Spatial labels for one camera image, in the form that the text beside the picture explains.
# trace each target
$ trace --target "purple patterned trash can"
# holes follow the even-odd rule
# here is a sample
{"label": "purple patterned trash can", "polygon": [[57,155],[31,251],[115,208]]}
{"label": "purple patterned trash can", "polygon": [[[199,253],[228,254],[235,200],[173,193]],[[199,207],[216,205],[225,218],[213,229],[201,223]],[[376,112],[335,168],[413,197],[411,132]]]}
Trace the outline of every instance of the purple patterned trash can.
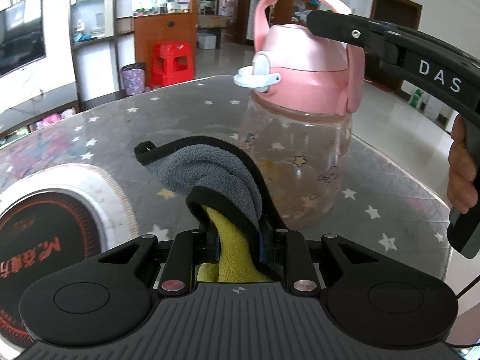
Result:
{"label": "purple patterned trash can", "polygon": [[145,92],[145,62],[137,62],[122,67],[121,76],[127,96]]}

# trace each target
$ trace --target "tv screen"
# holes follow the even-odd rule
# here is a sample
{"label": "tv screen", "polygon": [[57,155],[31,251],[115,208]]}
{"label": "tv screen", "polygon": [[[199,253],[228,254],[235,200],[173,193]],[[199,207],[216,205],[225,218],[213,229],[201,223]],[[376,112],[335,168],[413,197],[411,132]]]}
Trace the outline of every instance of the tv screen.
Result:
{"label": "tv screen", "polygon": [[0,11],[0,77],[45,57],[42,0]]}

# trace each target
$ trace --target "ribbed gray surface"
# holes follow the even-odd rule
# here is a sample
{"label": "ribbed gray surface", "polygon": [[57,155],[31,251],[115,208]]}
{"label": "ribbed gray surface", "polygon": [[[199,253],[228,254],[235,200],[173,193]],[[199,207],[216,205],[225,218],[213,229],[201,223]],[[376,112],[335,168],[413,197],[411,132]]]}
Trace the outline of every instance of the ribbed gray surface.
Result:
{"label": "ribbed gray surface", "polygon": [[410,351],[377,349],[336,328],[320,303],[278,283],[201,283],[164,300],[131,336],[90,349],[35,343],[22,360],[458,360],[444,344]]}

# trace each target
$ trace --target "human hand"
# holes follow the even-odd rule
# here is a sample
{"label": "human hand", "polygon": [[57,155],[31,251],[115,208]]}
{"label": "human hand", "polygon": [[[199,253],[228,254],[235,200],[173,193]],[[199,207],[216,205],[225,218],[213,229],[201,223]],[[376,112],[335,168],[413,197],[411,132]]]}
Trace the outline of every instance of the human hand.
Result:
{"label": "human hand", "polygon": [[477,167],[465,148],[465,123],[461,115],[455,119],[452,128],[453,144],[448,154],[448,200],[462,214],[478,202],[478,193],[473,186]]}

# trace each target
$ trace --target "transparent bottle body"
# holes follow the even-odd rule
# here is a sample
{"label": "transparent bottle body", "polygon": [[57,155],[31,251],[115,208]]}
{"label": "transparent bottle body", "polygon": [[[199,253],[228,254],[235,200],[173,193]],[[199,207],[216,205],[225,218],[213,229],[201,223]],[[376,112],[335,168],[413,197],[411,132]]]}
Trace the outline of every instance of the transparent bottle body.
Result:
{"label": "transparent bottle body", "polygon": [[341,189],[351,114],[308,114],[266,102],[251,92],[239,141],[260,169],[283,220],[310,226]]}

